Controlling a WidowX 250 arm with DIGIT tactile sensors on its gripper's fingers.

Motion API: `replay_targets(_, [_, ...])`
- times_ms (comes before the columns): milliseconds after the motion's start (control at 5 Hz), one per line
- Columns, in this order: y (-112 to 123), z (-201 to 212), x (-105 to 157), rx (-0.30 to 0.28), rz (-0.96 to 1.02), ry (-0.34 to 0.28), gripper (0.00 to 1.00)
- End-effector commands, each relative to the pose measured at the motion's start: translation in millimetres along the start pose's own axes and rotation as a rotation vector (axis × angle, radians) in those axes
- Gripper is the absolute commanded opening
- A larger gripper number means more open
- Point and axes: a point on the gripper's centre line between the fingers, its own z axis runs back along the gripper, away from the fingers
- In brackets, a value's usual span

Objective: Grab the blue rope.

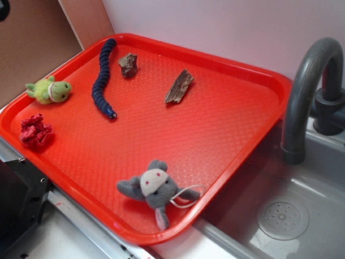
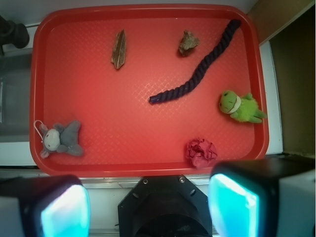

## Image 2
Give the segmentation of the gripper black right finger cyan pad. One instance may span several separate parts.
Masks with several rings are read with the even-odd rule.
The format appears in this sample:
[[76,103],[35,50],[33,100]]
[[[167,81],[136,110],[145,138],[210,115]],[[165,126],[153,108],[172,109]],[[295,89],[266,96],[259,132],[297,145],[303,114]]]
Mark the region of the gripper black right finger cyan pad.
[[211,172],[211,220],[222,237],[313,237],[313,158],[225,161]]

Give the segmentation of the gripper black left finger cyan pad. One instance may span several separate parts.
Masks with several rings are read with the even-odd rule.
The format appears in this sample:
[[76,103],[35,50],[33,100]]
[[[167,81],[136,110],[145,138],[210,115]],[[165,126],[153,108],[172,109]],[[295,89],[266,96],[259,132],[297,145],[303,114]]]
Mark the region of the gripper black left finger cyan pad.
[[0,180],[2,237],[87,237],[90,201],[74,175]]

